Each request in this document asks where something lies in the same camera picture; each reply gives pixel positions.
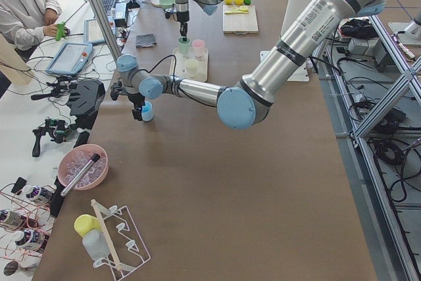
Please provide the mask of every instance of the black bag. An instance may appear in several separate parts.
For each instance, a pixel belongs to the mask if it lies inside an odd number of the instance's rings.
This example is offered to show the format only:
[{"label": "black bag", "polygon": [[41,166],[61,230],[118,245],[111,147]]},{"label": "black bag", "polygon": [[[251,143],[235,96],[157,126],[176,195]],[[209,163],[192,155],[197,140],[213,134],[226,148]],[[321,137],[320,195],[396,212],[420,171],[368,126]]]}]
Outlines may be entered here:
[{"label": "black bag", "polygon": [[356,39],[378,38],[373,25],[368,20],[352,19],[341,27],[343,36],[351,36]]}]

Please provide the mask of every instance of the wooden cutting board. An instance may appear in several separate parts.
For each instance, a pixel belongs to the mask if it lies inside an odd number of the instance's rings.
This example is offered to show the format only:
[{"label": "wooden cutting board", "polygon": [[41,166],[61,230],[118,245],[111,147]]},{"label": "wooden cutting board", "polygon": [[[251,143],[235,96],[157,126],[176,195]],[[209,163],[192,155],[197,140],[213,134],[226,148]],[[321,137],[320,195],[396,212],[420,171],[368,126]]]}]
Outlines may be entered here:
[{"label": "wooden cutting board", "polygon": [[231,7],[224,5],[222,11],[222,29],[224,33],[235,33],[235,34],[255,34],[259,32],[257,25],[256,7],[254,5],[247,6],[249,13],[242,14],[225,14],[225,11],[230,11]]}]

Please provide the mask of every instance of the yellow cap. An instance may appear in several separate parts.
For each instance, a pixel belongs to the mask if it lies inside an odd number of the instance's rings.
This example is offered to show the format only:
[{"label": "yellow cap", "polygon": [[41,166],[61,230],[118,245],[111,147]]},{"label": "yellow cap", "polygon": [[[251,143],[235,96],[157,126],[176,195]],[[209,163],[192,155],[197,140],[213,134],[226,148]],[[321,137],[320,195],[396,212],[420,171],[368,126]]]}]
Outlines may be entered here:
[{"label": "yellow cap", "polygon": [[82,214],[74,221],[74,230],[81,237],[84,237],[90,230],[97,229],[101,231],[98,218],[89,214]]}]

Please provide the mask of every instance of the tablet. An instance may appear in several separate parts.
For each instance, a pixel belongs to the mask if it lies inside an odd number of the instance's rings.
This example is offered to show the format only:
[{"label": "tablet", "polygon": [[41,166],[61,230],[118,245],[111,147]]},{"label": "tablet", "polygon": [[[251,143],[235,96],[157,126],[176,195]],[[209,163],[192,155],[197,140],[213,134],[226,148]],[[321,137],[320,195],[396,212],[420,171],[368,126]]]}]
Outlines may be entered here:
[{"label": "tablet", "polygon": [[[111,16],[108,16],[107,18],[110,23],[112,33],[116,35],[114,19]],[[96,19],[85,20],[84,42],[91,43],[93,45],[105,43],[103,33]]]},{"label": "tablet", "polygon": [[45,70],[48,74],[75,75],[91,56],[91,43],[64,43]]}]

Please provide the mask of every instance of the barcode label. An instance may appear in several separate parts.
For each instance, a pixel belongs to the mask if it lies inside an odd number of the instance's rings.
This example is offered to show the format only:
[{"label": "barcode label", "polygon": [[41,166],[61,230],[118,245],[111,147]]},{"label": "barcode label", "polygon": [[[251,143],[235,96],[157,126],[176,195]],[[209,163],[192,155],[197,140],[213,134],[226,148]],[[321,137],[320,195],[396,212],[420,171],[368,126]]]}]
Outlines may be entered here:
[{"label": "barcode label", "polygon": [[297,19],[305,35],[318,45],[341,21],[325,2],[313,1]]}]

